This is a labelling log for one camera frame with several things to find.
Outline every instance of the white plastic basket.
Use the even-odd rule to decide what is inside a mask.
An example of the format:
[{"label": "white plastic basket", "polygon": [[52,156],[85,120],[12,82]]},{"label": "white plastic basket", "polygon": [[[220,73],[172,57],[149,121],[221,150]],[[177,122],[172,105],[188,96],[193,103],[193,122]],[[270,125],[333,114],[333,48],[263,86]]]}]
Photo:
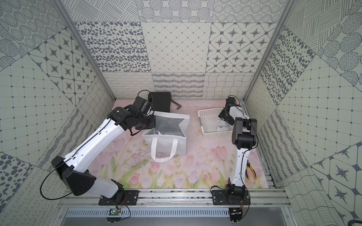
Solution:
[{"label": "white plastic basket", "polygon": [[229,125],[229,131],[216,131],[216,125],[220,125],[219,114],[223,110],[222,107],[211,108],[205,110],[198,110],[199,122],[201,126],[202,135],[204,138],[221,137],[232,135],[232,126]]}]

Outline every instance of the patterned wall tile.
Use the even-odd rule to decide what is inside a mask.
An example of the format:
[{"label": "patterned wall tile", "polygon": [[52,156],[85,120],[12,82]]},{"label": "patterned wall tile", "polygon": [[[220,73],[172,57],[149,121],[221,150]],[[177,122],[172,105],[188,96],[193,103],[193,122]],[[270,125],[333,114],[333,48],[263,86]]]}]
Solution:
[{"label": "patterned wall tile", "polygon": [[63,0],[73,21],[139,21],[135,0]]},{"label": "patterned wall tile", "polygon": [[[104,79],[107,81],[116,98],[135,98],[141,90],[147,89],[155,91],[152,74],[150,73],[104,73]],[[143,98],[148,97],[148,93],[140,93]]]},{"label": "patterned wall tile", "polygon": [[212,22],[214,0],[136,0],[140,21]]},{"label": "patterned wall tile", "polygon": [[271,113],[275,110],[276,106],[260,77],[256,78],[254,86],[246,100],[246,105],[250,117],[258,121],[259,128],[264,125]]},{"label": "patterned wall tile", "polygon": [[278,22],[287,0],[216,0],[217,22]]},{"label": "patterned wall tile", "polygon": [[110,112],[114,101],[104,88],[98,77],[94,78],[91,87],[79,101],[77,108],[94,128],[100,126]]},{"label": "patterned wall tile", "polygon": [[203,98],[227,98],[229,95],[242,99],[253,73],[205,73]]},{"label": "patterned wall tile", "polygon": [[47,171],[53,170],[53,158],[68,154],[95,130],[90,121],[77,108],[74,109],[36,166]]},{"label": "patterned wall tile", "polygon": [[362,92],[362,8],[347,13],[318,54]]},{"label": "patterned wall tile", "polygon": [[315,165],[320,185],[338,211],[344,225],[351,219],[362,219],[362,142],[358,142]]},{"label": "patterned wall tile", "polygon": [[6,68],[26,52],[3,26],[0,25],[0,70]]},{"label": "patterned wall tile", "polygon": [[29,172],[31,172],[34,166],[2,152],[0,152],[0,166],[2,186],[2,192],[0,193],[0,216],[2,216],[4,208],[19,191],[21,184],[29,176]]},{"label": "patterned wall tile", "polygon": [[278,105],[291,134],[317,163],[362,140],[362,93],[319,56]]},{"label": "patterned wall tile", "polygon": [[317,52],[354,2],[358,1],[297,0],[285,26]]},{"label": "patterned wall tile", "polygon": [[76,22],[102,72],[149,72],[140,23]]},{"label": "patterned wall tile", "polygon": [[[47,174],[48,171],[37,167],[29,173],[16,196],[1,213],[1,225],[49,225],[59,200],[46,200],[40,196],[39,187]],[[62,196],[65,190],[65,184],[55,174],[46,179],[42,188],[43,194],[53,199]]]},{"label": "patterned wall tile", "polygon": [[67,28],[30,51],[29,55],[63,94],[77,105],[95,73]]},{"label": "patterned wall tile", "polygon": [[25,55],[0,71],[2,151],[35,164],[75,106]]},{"label": "patterned wall tile", "polygon": [[152,72],[205,72],[210,24],[141,24]]},{"label": "patterned wall tile", "polygon": [[205,74],[152,73],[155,90],[170,92],[172,98],[202,98]]},{"label": "patterned wall tile", "polygon": [[260,76],[278,105],[301,76],[315,53],[284,27]]},{"label": "patterned wall tile", "polygon": [[1,25],[29,52],[65,27],[50,1],[3,1]]},{"label": "patterned wall tile", "polygon": [[300,226],[346,225],[311,168],[302,170],[278,184],[285,189]]},{"label": "patterned wall tile", "polygon": [[276,23],[212,23],[206,72],[255,72]]},{"label": "patterned wall tile", "polygon": [[258,137],[277,182],[309,167],[305,152],[295,142],[278,109],[259,129]]}]

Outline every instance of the floor mat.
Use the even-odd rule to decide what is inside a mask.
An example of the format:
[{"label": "floor mat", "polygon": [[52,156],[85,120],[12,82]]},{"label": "floor mat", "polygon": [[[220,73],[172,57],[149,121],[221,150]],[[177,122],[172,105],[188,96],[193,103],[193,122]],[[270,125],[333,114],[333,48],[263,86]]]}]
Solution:
[{"label": "floor mat", "polygon": [[[132,104],[134,100],[117,100],[114,107]],[[108,145],[89,167],[91,174],[114,179],[125,188],[210,188],[225,187],[233,171],[235,145],[231,136],[203,138],[197,111],[225,106],[225,101],[177,101],[182,108],[171,104],[172,113],[190,115],[187,154],[175,155],[167,162],[157,163],[151,158],[150,147],[142,133],[131,137],[126,131]],[[269,188],[258,154],[252,150],[249,162],[257,180],[246,180],[248,188]]]}]

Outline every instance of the aluminum rail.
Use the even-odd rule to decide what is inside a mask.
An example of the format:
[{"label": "aluminum rail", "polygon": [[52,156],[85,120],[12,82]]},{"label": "aluminum rail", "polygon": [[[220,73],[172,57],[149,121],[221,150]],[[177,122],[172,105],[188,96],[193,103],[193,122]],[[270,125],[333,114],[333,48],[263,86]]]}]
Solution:
[{"label": "aluminum rail", "polygon": [[[137,207],[213,207],[212,195],[209,189],[139,189]],[[291,207],[284,189],[249,189],[250,207]],[[59,208],[99,208],[100,197],[86,193],[81,196],[69,195],[58,204]]]}]

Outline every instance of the black cable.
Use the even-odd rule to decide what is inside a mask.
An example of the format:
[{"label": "black cable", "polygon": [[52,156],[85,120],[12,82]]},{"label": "black cable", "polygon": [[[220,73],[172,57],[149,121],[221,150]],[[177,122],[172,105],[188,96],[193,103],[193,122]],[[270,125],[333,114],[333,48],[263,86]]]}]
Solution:
[{"label": "black cable", "polygon": [[243,113],[243,116],[245,116],[245,113],[241,109],[239,109],[239,108],[237,108],[237,109]]},{"label": "black cable", "polygon": [[141,90],[140,92],[142,92],[142,91],[148,91],[148,92],[150,93],[150,91],[147,90],[147,89],[143,89],[143,90]]},{"label": "black cable", "polygon": [[[109,121],[107,122],[107,124],[106,124],[101,130],[99,130],[99,132],[102,131],[102,130],[108,125],[108,123],[109,123],[111,120],[112,120],[112,118],[109,119]],[[67,160],[64,161],[62,164],[60,164],[60,165],[58,165],[57,167],[55,167],[50,173],[48,173],[48,175],[44,178],[42,184],[40,185],[40,189],[39,189],[39,190],[40,190],[40,195],[41,195],[43,198],[45,198],[45,199],[47,199],[47,200],[57,200],[57,199],[62,199],[62,198],[66,197],[66,196],[68,196],[68,195],[70,195],[70,194],[72,193],[72,192],[71,192],[71,193],[69,193],[69,194],[67,194],[67,195],[64,195],[64,196],[60,197],[60,198],[49,199],[49,198],[47,198],[47,197],[45,197],[45,196],[43,195],[42,187],[43,187],[43,184],[44,184],[45,180],[48,178],[48,176],[49,176],[52,172],[54,172],[54,170],[56,170],[58,167],[60,167],[60,166],[63,165],[64,163],[68,162],[69,160],[71,160],[71,159],[75,156],[75,154],[76,154],[84,145],[86,145],[86,143],[88,143],[91,139],[93,139],[97,134],[98,134],[98,133],[94,134],[93,137],[91,137],[91,138],[90,138],[89,140],[87,140],[80,148],[78,148],[78,149],[75,151],[75,153],[72,155],[71,158],[67,159]]]},{"label": "black cable", "polygon": [[238,98],[237,96],[229,95],[228,98],[229,98],[229,97],[236,97],[236,99],[239,101],[239,105],[240,105],[240,100],[239,100],[239,98]]},{"label": "black cable", "polygon": [[130,211],[130,209],[128,208],[128,206],[127,206],[127,205],[125,205],[125,206],[127,207],[128,211],[130,212],[130,215],[129,215],[128,217],[126,217],[126,218],[122,218],[122,219],[120,219],[120,221],[131,217],[131,211]]},{"label": "black cable", "polygon": [[67,195],[64,195],[64,196],[60,197],[60,198],[49,199],[49,198],[45,197],[45,196],[43,195],[43,192],[42,192],[43,184],[44,184],[45,180],[48,178],[48,176],[49,176],[52,172],[54,172],[54,170],[56,170],[58,167],[60,167],[61,165],[63,165],[64,163],[68,162],[68,161],[71,160],[71,159],[72,159],[72,158],[69,158],[68,160],[66,160],[66,161],[63,162],[62,164],[60,164],[60,165],[58,165],[57,167],[55,167],[55,168],[54,168],[50,173],[48,173],[48,175],[45,177],[45,179],[43,180],[42,184],[40,185],[40,195],[41,195],[43,198],[45,198],[45,199],[47,199],[47,200],[57,200],[57,199],[62,199],[62,198],[66,197],[66,196],[68,196],[68,195],[70,195],[70,194],[72,193],[72,192],[71,192],[71,193],[69,193],[69,194],[67,194]]},{"label": "black cable", "polygon": [[[243,167],[241,166],[241,169],[240,169],[240,179],[241,179],[241,182],[243,183],[243,185],[245,186],[244,181],[243,181],[243,177],[242,177],[242,170],[243,170]],[[249,190],[247,189],[246,186],[245,186],[245,189],[247,190],[247,192],[248,192],[248,194],[249,194],[249,198],[250,198],[250,200],[251,200]],[[250,202],[249,202],[248,209],[247,209],[247,211],[245,212],[244,216],[248,213],[249,207],[250,207]]]}]

